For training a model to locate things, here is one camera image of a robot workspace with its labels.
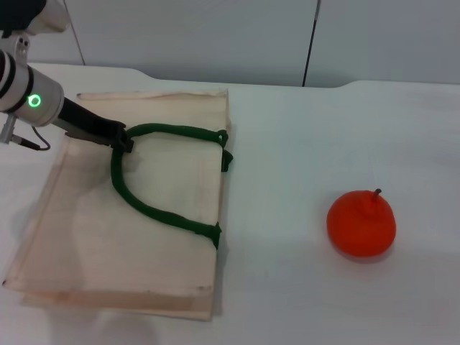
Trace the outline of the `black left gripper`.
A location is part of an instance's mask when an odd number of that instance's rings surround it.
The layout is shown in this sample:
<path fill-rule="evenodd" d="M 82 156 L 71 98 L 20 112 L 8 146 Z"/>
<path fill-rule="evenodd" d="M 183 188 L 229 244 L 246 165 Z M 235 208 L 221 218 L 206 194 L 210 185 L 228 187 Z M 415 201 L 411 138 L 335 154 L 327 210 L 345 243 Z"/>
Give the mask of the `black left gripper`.
<path fill-rule="evenodd" d="M 65 130 L 68 137 L 110 146 L 113 151 L 131 153 L 134 146 L 134 141 L 127 137 L 125 124 L 98 116 L 68 98 L 64 99 L 56 126 Z"/>

